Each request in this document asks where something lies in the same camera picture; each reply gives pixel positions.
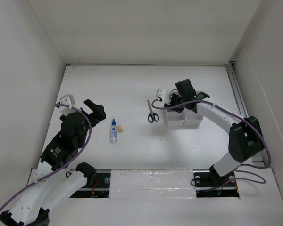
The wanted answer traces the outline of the blue spray bottle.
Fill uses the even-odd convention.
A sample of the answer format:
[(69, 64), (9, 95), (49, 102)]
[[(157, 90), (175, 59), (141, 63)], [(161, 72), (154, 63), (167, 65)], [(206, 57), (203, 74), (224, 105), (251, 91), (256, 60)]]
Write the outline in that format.
[(117, 125), (115, 119), (113, 119), (111, 122), (110, 141), (111, 143), (115, 143), (117, 141)]

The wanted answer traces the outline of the yellow eraser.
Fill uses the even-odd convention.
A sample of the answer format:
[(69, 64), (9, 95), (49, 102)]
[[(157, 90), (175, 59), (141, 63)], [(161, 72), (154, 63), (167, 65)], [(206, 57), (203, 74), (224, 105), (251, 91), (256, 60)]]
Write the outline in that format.
[(121, 126), (118, 126), (118, 127), (117, 127), (117, 130), (118, 130), (118, 132), (122, 132), (122, 131), (123, 131), (123, 129), (122, 129)]

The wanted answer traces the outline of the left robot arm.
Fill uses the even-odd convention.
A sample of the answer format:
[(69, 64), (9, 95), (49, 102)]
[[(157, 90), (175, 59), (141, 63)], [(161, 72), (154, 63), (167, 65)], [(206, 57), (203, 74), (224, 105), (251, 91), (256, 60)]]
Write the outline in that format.
[(21, 198), (9, 210), (0, 208), (0, 221), (6, 226), (47, 226), (55, 207), (84, 186), (97, 185), (97, 170), (86, 162), (79, 163), (73, 171), (66, 168), (86, 148), (92, 129), (106, 118), (104, 107), (86, 99), (91, 109), (87, 113), (75, 107), (74, 101), (63, 97), (56, 104), (61, 112), (60, 131), (46, 146), (33, 180), (13, 195)]

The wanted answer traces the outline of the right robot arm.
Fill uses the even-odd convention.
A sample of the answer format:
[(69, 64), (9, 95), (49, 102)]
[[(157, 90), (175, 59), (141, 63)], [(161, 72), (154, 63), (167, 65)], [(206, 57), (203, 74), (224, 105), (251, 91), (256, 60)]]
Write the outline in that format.
[(210, 95), (196, 91), (189, 79), (175, 84), (175, 92), (160, 89), (157, 98), (168, 110), (181, 113), (193, 111), (222, 128), (229, 136), (227, 153), (209, 168), (208, 173), (195, 178), (197, 187), (220, 187), (230, 174), (246, 160), (265, 148), (265, 141), (257, 118), (244, 118), (214, 103)]

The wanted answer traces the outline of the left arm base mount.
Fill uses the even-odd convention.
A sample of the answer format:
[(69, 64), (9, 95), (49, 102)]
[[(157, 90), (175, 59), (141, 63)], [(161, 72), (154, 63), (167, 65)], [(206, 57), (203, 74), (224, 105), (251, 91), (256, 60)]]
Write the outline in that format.
[(95, 169), (86, 162), (77, 165), (76, 168), (66, 168), (65, 176), (68, 178), (76, 169), (87, 173), (87, 184), (74, 192), (71, 198), (108, 198), (110, 192), (111, 170)]

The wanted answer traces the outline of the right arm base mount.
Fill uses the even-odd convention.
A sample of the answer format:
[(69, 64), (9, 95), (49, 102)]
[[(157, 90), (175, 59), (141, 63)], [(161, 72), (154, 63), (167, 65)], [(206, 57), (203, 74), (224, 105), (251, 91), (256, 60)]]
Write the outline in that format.
[(236, 181), (231, 181), (235, 178), (234, 172), (218, 179), (211, 179), (207, 170), (194, 171), (193, 176), (191, 185), (195, 187), (197, 198), (240, 197)]

